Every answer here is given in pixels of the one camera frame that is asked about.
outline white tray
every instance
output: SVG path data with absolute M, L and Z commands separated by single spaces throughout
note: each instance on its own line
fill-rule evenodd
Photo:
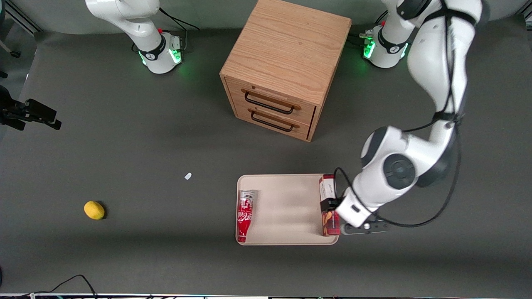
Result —
M 320 192 L 316 175 L 245 175 L 240 190 L 257 190 L 251 225 L 241 245 L 332 245 L 338 236 L 322 234 Z M 235 219 L 235 239 L 238 228 Z

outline green led light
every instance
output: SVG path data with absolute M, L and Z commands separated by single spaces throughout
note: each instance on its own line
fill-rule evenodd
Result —
M 373 49 L 375 48 L 375 42 L 372 40 L 369 44 L 366 45 L 364 48 L 364 57 L 370 58 L 371 54 L 373 53 Z
M 143 64 L 143 65 L 146 65 L 146 61 L 144 61 L 144 57 L 142 56 L 142 54 L 140 53 L 140 51 L 138 52 L 138 55 L 140 56 L 140 59 L 142 59 L 142 64 Z
M 403 54 L 401 54 L 401 58 L 403 58 L 404 55 L 406 54 L 406 48 L 408 48 L 408 43 L 406 43 L 406 45 L 404 45 L 404 50 L 403 50 Z
M 168 53 L 172 56 L 173 61 L 178 64 L 181 62 L 181 52 L 178 50 L 168 49 Z

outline red box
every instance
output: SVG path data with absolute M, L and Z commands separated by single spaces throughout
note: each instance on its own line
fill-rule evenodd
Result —
M 319 184 L 321 201 L 325 201 L 330 198 L 336 198 L 336 186 L 334 181 L 334 175 L 321 176 Z M 338 213 L 336 213 L 336 211 L 322 212 L 321 224 L 323 225 L 324 236 L 340 235 L 340 217 L 338 216 Z

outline yellow lemon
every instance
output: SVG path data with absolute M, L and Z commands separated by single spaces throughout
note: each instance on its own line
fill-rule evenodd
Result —
M 94 220 L 100 220 L 105 216 L 105 210 L 99 203 L 95 201 L 89 201 L 85 204 L 83 207 L 83 210 L 85 211 L 85 214 L 89 216 L 89 218 Z

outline coca-cola can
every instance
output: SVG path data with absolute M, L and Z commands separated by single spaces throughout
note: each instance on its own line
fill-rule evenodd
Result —
M 241 190 L 238 201 L 237 214 L 237 240 L 241 243 L 246 242 L 247 231 L 251 225 L 251 216 L 253 215 L 253 201 L 256 198 L 255 190 Z

